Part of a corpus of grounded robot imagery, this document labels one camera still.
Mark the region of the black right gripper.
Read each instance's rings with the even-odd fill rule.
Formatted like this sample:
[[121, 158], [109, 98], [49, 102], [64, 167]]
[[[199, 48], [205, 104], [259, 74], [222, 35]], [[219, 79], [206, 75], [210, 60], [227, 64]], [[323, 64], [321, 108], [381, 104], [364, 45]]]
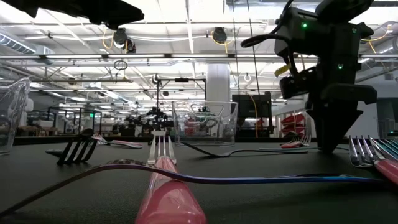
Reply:
[[[317, 145], [323, 152], [333, 152], [348, 130], [362, 115], [357, 110], [361, 101], [375, 103], [377, 91], [369, 85], [355, 84], [356, 72], [361, 68], [358, 62], [327, 63], [319, 61], [308, 78], [307, 113], [314, 121]], [[330, 148], [326, 140], [326, 110], [346, 108], [337, 113], [333, 122], [333, 139]]]

